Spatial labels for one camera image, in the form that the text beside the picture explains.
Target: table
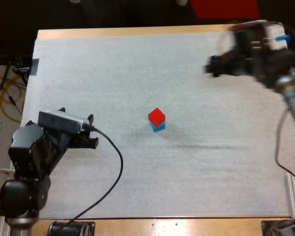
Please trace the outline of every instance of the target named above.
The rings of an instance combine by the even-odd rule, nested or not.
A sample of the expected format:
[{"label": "table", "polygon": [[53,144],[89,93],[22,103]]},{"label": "table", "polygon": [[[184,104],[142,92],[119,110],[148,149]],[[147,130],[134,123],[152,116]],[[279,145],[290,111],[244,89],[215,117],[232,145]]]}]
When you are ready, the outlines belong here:
[{"label": "table", "polygon": [[[223,31],[228,25],[177,26],[118,29],[52,29],[39,30],[38,39],[102,37],[145,34],[171,34]],[[105,235],[261,235],[262,220],[282,218],[163,218],[163,219],[98,219],[96,234]],[[33,235],[44,236],[52,221],[41,220],[32,230]]]}]

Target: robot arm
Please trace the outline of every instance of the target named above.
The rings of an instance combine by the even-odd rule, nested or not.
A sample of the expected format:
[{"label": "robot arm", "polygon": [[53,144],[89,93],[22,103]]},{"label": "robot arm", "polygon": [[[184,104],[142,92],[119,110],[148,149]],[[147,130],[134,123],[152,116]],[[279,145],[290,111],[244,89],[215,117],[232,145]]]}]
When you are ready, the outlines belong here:
[{"label": "robot arm", "polygon": [[[251,75],[266,88],[283,95],[295,120],[295,52],[272,50],[266,35],[267,21],[253,21],[230,28],[235,45],[223,55],[209,58],[205,69],[214,77],[221,74]],[[275,222],[265,236],[295,236],[295,219]]]},{"label": "robot arm", "polygon": [[30,121],[13,134],[8,153],[15,175],[0,190],[0,215],[5,216],[12,236],[30,235],[47,202],[49,175],[67,149],[97,147],[98,138],[90,138],[83,129],[92,122],[93,115],[81,120],[62,108],[40,112],[38,124]]}]

